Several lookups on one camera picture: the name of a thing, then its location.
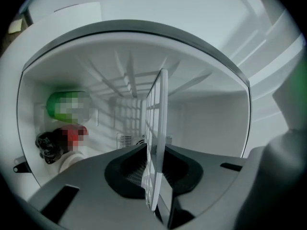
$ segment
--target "green container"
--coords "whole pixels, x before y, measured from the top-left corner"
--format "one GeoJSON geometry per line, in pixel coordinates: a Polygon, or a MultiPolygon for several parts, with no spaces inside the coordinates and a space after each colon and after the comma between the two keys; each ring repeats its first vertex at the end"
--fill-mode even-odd
{"type": "Polygon", "coordinates": [[[47,100],[47,112],[63,122],[83,124],[93,114],[93,102],[84,91],[55,92],[47,100]]]}

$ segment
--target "vent grille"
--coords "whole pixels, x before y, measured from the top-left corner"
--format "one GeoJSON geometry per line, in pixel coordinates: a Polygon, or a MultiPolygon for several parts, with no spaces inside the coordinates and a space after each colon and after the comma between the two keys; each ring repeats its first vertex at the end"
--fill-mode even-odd
{"type": "Polygon", "coordinates": [[[172,145],[172,142],[173,142],[173,135],[166,135],[165,144],[172,145]]]}
{"type": "Polygon", "coordinates": [[[132,136],[118,133],[117,134],[117,149],[132,146],[132,136]]]}

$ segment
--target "white refrigerator wall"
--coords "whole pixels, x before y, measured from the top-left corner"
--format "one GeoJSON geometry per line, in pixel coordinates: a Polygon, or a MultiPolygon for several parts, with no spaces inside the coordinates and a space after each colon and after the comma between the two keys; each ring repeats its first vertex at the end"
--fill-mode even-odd
{"type": "Polygon", "coordinates": [[[173,135],[175,146],[240,157],[246,139],[242,134],[246,134],[248,115],[244,92],[170,103],[167,133],[173,135]]]}

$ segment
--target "black bracket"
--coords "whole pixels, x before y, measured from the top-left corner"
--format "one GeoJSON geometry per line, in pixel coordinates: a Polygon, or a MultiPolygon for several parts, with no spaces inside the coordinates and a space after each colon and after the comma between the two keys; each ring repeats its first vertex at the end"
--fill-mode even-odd
{"type": "Polygon", "coordinates": [[[15,173],[32,173],[25,157],[19,157],[15,159],[15,163],[18,163],[13,168],[15,173]]]}

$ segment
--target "black object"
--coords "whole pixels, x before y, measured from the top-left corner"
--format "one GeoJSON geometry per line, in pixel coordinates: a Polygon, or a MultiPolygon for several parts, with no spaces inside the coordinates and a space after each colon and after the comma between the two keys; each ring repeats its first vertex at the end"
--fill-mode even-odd
{"type": "Polygon", "coordinates": [[[54,223],[58,223],[78,191],[79,189],[76,187],[64,186],[41,213],[54,223]]]}
{"type": "Polygon", "coordinates": [[[39,134],[35,145],[39,148],[39,156],[45,159],[47,164],[53,164],[69,151],[67,137],[63,135],[61,129],[39,134]]]}
{"type": "Polygon", "coordinates": [[[306,144],[307,130],[292,130],[265,147],[253,187],[238,214],[237,230],[257,230],[263,223],[268,229],[306,225],[306,144]]]}
{"type": "Polygon", "coordinates": [[[174,196],[192,191],[200,182],[203,169],[195,160],[165,147],[162,172],[174,196]]]}
{"type": "Polygon", "coordinates": [[[162,217],[161,217],[161,214],[160,214],[158,206],[155,208],[154,214],[159,219],[159,221],[163,224],[162,217]]]}
{"type": "Polygon", "coordinates": [[[145,199],[145,190],[141,187],[142,175],[147,164],[147,145],[112,160],[105,170],[105,179],[109,186],[126,198],[145,199]]]}
{"type": "Polygon", "coordinates": [[[145,140],[144,140],[144,139],[143,139],[143,140],[138,141],[138,142],[136,143],[136,145],[143,144],[143,143],[145,143],[145,140]]]}
{"type": "Polygon", "coordinates": [[[32,173],[27,161],[14,166],[14,172],[15,173],[32,173]]]}
{"type": "Polygon", "coordinates": [[[172,208],[167,228],[168,229],[177,228],[194,218],[195,217],[191,213],[181,208],[178,199],[173,195],[172,208]]]}
{"type": "Polygon", "coordinates": [[[243,168],[243,166],[232,164],[232,163],[222,163],[220,166],[223,168],[230,169],[232,171],[238,171],[238,172],[241,171],[241,169],[243,168]]]}

